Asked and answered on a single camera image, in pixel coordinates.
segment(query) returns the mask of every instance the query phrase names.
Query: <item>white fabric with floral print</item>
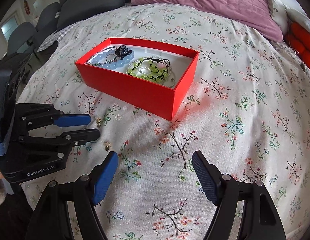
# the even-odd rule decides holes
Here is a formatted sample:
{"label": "white fabric with floral print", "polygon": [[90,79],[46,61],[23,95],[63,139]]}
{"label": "white fabric with floral print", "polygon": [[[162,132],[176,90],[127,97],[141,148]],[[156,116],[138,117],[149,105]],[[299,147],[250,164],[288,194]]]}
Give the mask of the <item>white fabric with floral print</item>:
{"label": "white fabric with floral print", "polygon": [[[109,37],[162,41],[200,52],[194,82],[172,123],[83,82],[74,62]],[[116,80],[113,85],[125,89]],[[66,169],[22,184],[33,208],[50,180],[74,181],[101,164],[110,142],[119,166],[96,207],[109,239],[203,239],[215,206],[194,172],[196,150],[238,181],[261,179],[287,239],[299,239],[310,224],[310,81],[285,49],[275,50],[244,24],[167,4],[96,15],[60,41],[19,102],[89,113],[93,121],[86,128],[101,131],[96,142],[71,151]],[[45,127],[32,134],[61,132]],[[69,206],[75,238],[81,239]],[[242,210],[240,203],[234,232]]]}

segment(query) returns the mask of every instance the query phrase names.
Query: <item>jewelry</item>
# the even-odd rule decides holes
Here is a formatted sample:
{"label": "jewelry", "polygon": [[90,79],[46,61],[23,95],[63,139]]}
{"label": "jewelry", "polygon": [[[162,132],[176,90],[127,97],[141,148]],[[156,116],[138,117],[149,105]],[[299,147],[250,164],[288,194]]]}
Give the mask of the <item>jewelry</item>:
{"label": "jewelry", "polygon": [[[118,48],[110,47],[102,51],[104,51],[102,54],[96,55],[96,57],[92,59],[91,63],[87,64],[114,70],[118,67],[124,66],[124,64],[130,63],[130,61],[134,58],[134,51],[129,50],[125,45],[121,45]],[[106,61],[99,63],[99,61],[103,58],[105,58]]]}
{"label": "jewelry", "polygon": [[[143,62],[149,63],[149,66],[142,65]],[[154,57],[139,58],[131,63],[127,69],[128,75],[157,84],[163,84],[171,72],[172,68],[168,59]]]}

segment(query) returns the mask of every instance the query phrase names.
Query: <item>white pillow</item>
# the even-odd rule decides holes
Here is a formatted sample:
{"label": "white pillow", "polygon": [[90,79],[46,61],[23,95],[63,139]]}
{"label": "white pillow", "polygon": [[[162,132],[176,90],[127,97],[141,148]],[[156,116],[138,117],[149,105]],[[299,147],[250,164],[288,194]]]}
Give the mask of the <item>white pillow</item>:
{"label": "white pillow", "polygon": [[290,7],[286,7],[286,12],[292,22],[297,22],[310,33],[310,19],[305,14]]}
{"label": "white pillow", "polygon": [[288,31],[288,18],[286,8],[281,0],[267,0],[268,8],[274,22],[278,24],[283,35]]}

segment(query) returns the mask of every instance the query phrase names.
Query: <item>light blue bead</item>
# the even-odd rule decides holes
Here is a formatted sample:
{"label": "light blue bead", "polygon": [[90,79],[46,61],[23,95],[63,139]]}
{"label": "light blue bead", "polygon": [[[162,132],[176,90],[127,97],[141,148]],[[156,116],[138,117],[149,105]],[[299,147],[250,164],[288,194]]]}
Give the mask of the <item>light blue bead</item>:
{"label": "light blue bead", "polygon": [[109,63],[104,64],[103,68],[110,69],[110,64]]}
{"label": "light blue bead", "polygon": [[116,69],[116,68],[117,68],[116,62],[112,62],[112,63],[110,64],[110,69]]}
{"label": "light blue bead", "polygon": [[130,62],[129,56],[124,57],[122,60],[124,61],[125,64]]}
{"label": "light blue bead", "polygon": [[123,67],[124,66],[124,61],[122,59],[119,59],[117,61],[117,67]]}

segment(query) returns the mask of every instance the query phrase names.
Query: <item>orange cushion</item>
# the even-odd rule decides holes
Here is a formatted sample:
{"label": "orange cushion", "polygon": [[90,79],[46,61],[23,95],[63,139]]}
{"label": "orange cushion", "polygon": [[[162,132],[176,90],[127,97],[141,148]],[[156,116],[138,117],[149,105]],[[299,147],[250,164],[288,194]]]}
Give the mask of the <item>orange cushion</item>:
{"label": "orange cushion", "polygon": [[310,52],[305,50],[302,55],[299,55],[304,63],[310,68]]}
{"label": "orange cushion", "polygon": [[294,36],[299,39],[308,50],[310,50],[310,33],[298,23],[291,24],[291,31]]}

